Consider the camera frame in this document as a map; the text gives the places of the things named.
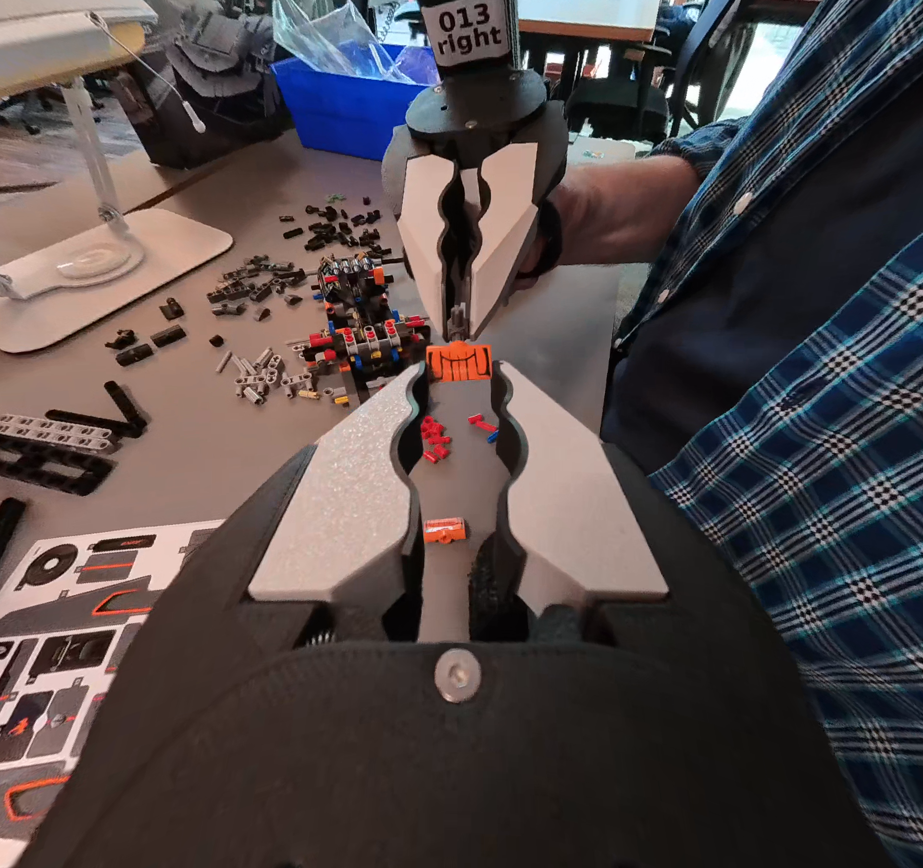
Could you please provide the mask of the person in plaid shirt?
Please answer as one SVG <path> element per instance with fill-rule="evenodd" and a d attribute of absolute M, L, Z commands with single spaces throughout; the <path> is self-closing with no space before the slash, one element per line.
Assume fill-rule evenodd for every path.
<path fill-rule="evenodd" d="M 823 0 L 745 120 L 671 138 L 702 184 L 613 349 L 630 354 L 921 78 L 922 0 Z M 921 228 L 652 483 L 745 579 L 897 866 L 921 866 Z"/>

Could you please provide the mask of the dark grey lego model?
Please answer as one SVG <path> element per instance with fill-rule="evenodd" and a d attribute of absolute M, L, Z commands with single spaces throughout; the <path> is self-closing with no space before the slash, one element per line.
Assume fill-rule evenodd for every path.
<path fill-rule="evenodd" d="M 277 44 L 272 0 L 174 0 L 177 27 L 166 56 L 183 97 L 211 111 L 233 104 L 274 109 Z"/>

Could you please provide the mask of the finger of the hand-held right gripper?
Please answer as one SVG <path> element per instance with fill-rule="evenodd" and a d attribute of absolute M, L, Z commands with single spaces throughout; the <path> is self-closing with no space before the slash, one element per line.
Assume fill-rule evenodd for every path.
<path fill-rule="evenodd" d="M 409 159 L 405 167 L 399 235 L 424 310 L 447 331 L 451 308 L 466 305 L 469 218 L 458 163 L 440 156 Z"/>
<path fill-rule="evenodd" d="M 465 268 L 468 340 L 476 340 L 512 283 L 524 248 L 535 233 L 538 144 L 511 143 L 479 166 L 486 201 L 476 225 L 473 257 Z"/>

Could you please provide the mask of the pile of light grey connectors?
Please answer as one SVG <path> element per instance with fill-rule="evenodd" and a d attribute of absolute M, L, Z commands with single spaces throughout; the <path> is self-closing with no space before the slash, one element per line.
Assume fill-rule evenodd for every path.
<path fill-rule="evenodd" d="M 232 385 L 236 400 L 253 406 L 263 406 L 277 392 L 286 398 L 320 400 L 322 390 L 317 390 L 311 371 L 288 372 L 283 358 L 272 348 L 265 348 L 254 360 L 247 360 L 227 351 L 214 369 L 217 376 L 226 376 Z"/>

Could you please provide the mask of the person's right forearm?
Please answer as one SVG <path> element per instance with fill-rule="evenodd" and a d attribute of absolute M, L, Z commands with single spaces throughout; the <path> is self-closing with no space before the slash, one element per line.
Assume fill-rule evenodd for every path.
<path fill-rule="evenodd" d="M 686 159 L 652 156 L 594 170 L 601 199 L 594 263 L 651 263 L 702 178 Z"/>

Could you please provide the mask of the black angled lego beam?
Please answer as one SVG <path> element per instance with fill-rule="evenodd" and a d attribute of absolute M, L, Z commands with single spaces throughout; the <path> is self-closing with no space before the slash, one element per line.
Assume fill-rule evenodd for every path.
<path fill-rule="evenodd" d="M 116 381 L 109 380 L 104 383 L 103 389 L 121 413 L 122 418 L 120 420 L 60 409 L 46 411 L 44 418 L 53 422 L 103 429 L 121 438 L 137 439 L 144 435 L 148 426 L 147 420 L 121 385 Z"/>

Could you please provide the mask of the person's right hand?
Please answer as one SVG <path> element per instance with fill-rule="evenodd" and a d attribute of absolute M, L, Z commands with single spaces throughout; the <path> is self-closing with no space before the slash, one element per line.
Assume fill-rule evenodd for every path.
<path fill-rule="evenodd" d="M 515 291 L 525 291 L 560 265 L 591 265 L 598 256 L 598 177 L 602 170 L 585 165 L 569 170 L 542 205 L 536 234 L 514 279 Z"/>

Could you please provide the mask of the black straight lego beam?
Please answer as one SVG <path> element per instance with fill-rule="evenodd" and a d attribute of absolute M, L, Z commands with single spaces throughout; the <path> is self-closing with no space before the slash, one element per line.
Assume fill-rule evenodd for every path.
<path fill-rule="evenodd" d="M 27 505 L 13 497 L 7 497 L 0 506 L 0 555 L 1 562 L 6 550 L 17 532 L 17 528 L 26 512 Z"/>

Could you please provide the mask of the pile of black lego pins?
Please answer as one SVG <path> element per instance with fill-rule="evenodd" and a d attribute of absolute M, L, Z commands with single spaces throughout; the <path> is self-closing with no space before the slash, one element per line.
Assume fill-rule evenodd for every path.
<path fill-rule="evenodd" d="M 327 247 L 380 252 L 381 233 L 378 223 L 383 212 L 368 195 L 349 197 L 329 193 L 320 205 L 308 204 L 303 215 L 283 213 L 277 220 L 283 239 L 304 238 L 306 251 Z"/>

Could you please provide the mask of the light grey lego beam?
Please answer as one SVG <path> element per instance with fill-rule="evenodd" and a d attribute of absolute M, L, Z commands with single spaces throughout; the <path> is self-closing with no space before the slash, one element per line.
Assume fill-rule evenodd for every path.
<path fill-rule="evenodd" d="M 83 454 L 107 455 L 118 439 L 111 430 L 14 414 L 1 415 L 1 435 Z"/>

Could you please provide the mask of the lego chassis assembly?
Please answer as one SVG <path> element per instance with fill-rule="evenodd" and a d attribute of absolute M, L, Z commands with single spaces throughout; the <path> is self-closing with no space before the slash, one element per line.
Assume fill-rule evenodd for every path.
<path fill-rule="evenodd" d="M 424 360 L 432 340 L 430 321 L 395 307 L 395 277 L 388 267 L 399 260 L 371 254 L 325 255 L 311 290 L 322 304 L 325 325 L 289 342 L 289 348 L 333 400 L 362 403 L 392 377 Z M 330 377 L 331 382 L 321 383 Z"/>

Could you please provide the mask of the pile of dark grey connectors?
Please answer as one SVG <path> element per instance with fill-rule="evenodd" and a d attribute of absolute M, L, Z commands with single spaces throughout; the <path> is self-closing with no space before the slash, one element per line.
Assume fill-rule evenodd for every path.
<path fill-rule="evenodd" d="M 317 270 L 308 270 L 293 261 L 254 255 L 221 275 L 206 294 L 209 311 L 224 318 L 242 316 L 253 308 L 254 319 L 262 321 L 274 305 L 297 307 L 316 276 Z"/>

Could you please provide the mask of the black lego frame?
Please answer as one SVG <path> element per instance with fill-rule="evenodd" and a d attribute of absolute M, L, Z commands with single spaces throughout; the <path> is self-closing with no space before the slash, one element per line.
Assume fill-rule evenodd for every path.
<path fill-rule="evenodd" d="M 76 496 L 95 492 L 113 463 L 79 452 L 2 437 L 1 479 Z"/>

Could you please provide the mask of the clear plastic bag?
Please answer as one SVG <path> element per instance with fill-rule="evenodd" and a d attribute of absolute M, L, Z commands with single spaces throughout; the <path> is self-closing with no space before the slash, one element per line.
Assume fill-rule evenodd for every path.
<path fill-rule="evenodd" d="M 315 73 L 406 86 L 440 81 L 430 49 L 407 45 L 392 57 L 350 0 L 317 18 L 297 0 L 271 0 L 271 16 L 275 43 Z"/>

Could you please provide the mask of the pile of red lego pins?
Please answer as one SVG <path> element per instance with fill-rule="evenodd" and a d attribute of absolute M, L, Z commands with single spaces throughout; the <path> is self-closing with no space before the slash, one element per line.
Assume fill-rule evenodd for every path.
<path fill-rule="evenodd" d="M 467 424 L 487 437 L 498 429 L 499 425 L 486 419 L 483 414 L 476 413 L 466 418 Z M 432 415 L 424 415 L 420 434 L 423 445 L 423 459 L 431 465 L 447 460 L 453 449 L 453 439 L 447 433 L 446 426 Z"/>

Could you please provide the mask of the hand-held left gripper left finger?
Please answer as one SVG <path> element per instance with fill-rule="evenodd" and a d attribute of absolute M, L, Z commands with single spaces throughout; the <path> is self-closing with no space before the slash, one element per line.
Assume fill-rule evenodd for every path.
<path fill-rule="evenodd" d="M 422 516 L 410 473 L 429 400 L 422 363 L 316 443 L 249 585 L 257 601 L 394 604 L 422 593 Z"/>

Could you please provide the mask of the dark navy undershirt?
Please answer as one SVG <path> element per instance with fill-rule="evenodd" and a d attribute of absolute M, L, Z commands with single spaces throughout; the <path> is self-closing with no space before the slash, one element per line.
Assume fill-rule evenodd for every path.
<path fill-rule="evenodd" d="M 694 276 L 614 370 L 601 437 L 660 470 L 921 233 L 921 106 L 886 110 Z"/>

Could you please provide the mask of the sticker sheet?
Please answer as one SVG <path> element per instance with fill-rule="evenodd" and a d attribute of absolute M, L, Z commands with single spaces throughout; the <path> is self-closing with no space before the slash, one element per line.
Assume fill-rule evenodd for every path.
<path fill-rule="evenodd" d="M 2 587 L 1 838 L 18 851 L 86 745 L 127 650 L 223 520 L 37 541 Z"/>

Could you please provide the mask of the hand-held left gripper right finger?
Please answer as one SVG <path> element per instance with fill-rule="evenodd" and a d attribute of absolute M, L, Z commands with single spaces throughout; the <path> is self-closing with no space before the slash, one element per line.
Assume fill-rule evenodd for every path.
<path fill-rule="evenodd" d="M 499 494 L 492 573 L 499 598 L 535 616 L 607 601 L 660 601 L 668 586 L 597 434 L 507 361 L 493 364 Z"/>

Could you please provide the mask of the black office chair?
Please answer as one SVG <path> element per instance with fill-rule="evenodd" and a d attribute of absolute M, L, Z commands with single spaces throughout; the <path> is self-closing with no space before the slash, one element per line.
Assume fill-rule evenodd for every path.
<path fill-rule="evenodd" d="M 652 84 L 654 70 L 673 69 L 671 52 L 648 43 L 629 46 L 640 54 L 634 79 L 592 79 L 582 82 L 568 98 L 564 114 L 573 133 L 589 123 L 593 135 L 614 140 L 660 144 L 670 119 L 664 90 Z"/>

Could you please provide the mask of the blue plastic bin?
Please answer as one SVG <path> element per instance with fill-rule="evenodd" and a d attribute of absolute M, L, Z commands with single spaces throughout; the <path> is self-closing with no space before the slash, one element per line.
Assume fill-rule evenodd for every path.
<path fill-rule="evenodd" d="M 356 39 L 340 50 L 345 74 L 293 57 L 272 65 L 275 80 L 303 147 L 382 160 L 412 101 L 439 80 L 432 50 Z"/>

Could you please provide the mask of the wooden table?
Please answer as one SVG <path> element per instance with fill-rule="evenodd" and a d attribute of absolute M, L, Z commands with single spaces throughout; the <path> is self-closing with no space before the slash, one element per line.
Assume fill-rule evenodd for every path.
<path fill-rule="evenodd" d="M 661 0 L 517 0 L 522 34 L 603 42 L 648 40 Z"/>

